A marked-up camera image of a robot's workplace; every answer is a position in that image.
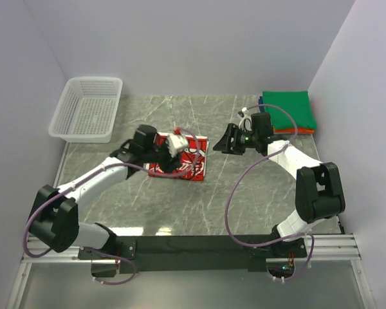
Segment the white t shirt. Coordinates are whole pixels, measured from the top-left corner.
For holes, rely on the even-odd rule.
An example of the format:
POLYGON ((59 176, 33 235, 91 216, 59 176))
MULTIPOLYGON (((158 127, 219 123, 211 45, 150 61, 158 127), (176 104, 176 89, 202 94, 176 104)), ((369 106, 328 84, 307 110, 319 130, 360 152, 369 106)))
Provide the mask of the white t shirt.
POLYGON ((185 137, 188 141, 188 147, 181 153, 179 167, 172 173, 182 173, 178 177, 181 180, 201 182, 206 175, 208 137, 197 136, 198 145, 192 135, 185 135, 185 137))

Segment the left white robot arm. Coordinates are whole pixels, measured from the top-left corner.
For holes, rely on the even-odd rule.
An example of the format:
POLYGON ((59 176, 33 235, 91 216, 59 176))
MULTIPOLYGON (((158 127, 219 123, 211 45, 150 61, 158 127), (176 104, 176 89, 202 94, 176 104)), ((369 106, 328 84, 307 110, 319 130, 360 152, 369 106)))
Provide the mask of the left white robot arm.
POLYGON ((180 129, 168 134, 161 144, 157 143, 158 138, 155 127, 140 125, 131 139, 89 172, 59 187, 41 187, 25 233, 58 253, 75 245, 93 250, 102 259, 117 255, 116 234, 99 223, 81 222, 78 210, 110 187, 144 171, 145 164, 158 164, 162 175, 177 177, 176 169, 182 152, 188 148, 188 140, 180 129))

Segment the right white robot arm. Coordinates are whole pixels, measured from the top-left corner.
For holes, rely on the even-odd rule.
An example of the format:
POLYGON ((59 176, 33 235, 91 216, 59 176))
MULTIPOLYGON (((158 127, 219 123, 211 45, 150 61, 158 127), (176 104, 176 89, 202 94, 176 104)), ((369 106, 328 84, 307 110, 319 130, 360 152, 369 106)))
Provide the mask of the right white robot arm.
POLYGON ((232 240, 248 248, 270 246, 272 254, 285 256, 292 242, 309 233, 317 224, 345 211, 345 198, 338 167, 333 162, 323 163, 302 151, 291 142, 276 135, 268 113, 254 113, 251 129, 229 123, 224 135, 213 147, 229 155, 243 155, 250 148, 262 155, 262 161, 271 160, 296 181, 295 209, 281 223, 274 226, 272 239, 264 243, 246 243, 232 240))

